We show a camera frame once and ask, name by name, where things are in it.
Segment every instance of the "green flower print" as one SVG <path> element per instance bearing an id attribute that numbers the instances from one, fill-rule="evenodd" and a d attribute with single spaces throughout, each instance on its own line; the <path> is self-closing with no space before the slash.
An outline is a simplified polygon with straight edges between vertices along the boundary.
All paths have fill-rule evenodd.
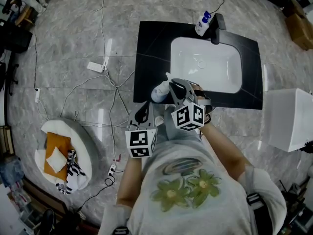
<path id="1" fill-rule="evenodd" d="M 157 184 L 159 190 L 152 192 L 150 198 L 153 201 L 161 202 L 162 212 L 169 211 L 173 205 L 177 205 L 183 208 L 188 208 L 189 204 L 186 201 L 185 197 L 190 193 L 189 187 L 184 187 L 184 179 L 180 178 L 174 181 L 160 181 Z"/>
<path id="2" fill-rule="evenodd" d="M 188 197 L 193 198 L 192 207 L 199 207 L 210 194 L 212 197 L 217 197 L 220 190 L 215 186 L 218 185 L 220 178 L 214 177 L 213 174 L 208 174 L 205 170 L 199 170 L 198 176 L 187 178 L 187 183 L 193 187 Z"/>

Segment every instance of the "white box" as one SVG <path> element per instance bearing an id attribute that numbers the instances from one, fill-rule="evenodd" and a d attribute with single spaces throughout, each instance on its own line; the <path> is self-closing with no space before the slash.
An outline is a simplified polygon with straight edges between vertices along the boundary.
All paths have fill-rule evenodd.
<path id="1" fill-rule="evenodd" d="M 157 129 L 126 131 L 126 146 L 132 158 L 152 156 L 157 143 Z"/>
<path id="2" fill-rule="evenodd" d="M 266 94 L 263 140 L 284 151 L 295 151 L 313 139 L 313 96 L 301 89 Z"/>
<path id="3" fill-rule="evenodd" d="M 204 126 L 205 106 L 189 103 L 172 113 L 172 118 L 177 129 L 192 131 Z"/>

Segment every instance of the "orange cushion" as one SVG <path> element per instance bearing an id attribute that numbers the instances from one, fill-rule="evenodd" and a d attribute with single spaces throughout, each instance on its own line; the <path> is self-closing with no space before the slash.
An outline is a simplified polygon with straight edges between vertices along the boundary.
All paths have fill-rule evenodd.
<path id="1" fill-rule="evenodd" d="M 62 179 L 63 181 L 66 182 L 66 180 L 67 180 L 67 165 L 65 165 L 58 173 L 55 173 L 54 170 L 52 169 L 52 167 L 47 162 L 47 158 L 49 158 L 52 155 L 55 147 L 57 147 L 61 151 L 61 153 L 64 155 L 64 157 L 67 158 L 67 151 L 72 149 L 72 146 L 70 144 L 70 138 L 59 136 L 59 135 L 51 133 L 51 132 L 47 133 L 47 149 L 45 152 L 44 172 L 51 175 L 51 176 Z"/>

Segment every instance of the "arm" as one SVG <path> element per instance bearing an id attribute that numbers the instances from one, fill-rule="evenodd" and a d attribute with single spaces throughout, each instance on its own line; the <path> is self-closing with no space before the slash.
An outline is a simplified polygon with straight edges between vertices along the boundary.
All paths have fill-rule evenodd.
<path id="1" fill-rule="evenodd" d="M 116 204 L 132 208 L 140 195 L 141 183 L 141 158 L 129 157 L 117 192 Z"/>
<path id="2" fill-rule="evenodd" d="M 217 157 L 235 180 L 245 171 L 245 165 L 251 165 L 237 146 L 211 123 L 202 127 L 201 132 L 209 141 Z"/>

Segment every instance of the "gray t-shirt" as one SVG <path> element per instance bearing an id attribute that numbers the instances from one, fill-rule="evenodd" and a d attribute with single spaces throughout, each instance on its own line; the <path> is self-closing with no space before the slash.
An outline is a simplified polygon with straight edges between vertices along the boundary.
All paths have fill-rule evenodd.
<path id="1" fill-rule="evenodd" d="M 167 141 L 146 162 L 140 195 L 130 208 L 107 205 L 100 235 L 127 226 L 132 235 L 250 235 L 245 173 L 238 182 L 217 168 L 196 141 Z M 277 234 L 286 203 L 269 175 L 255 169 L 254 191 L 266 202 Z"/>

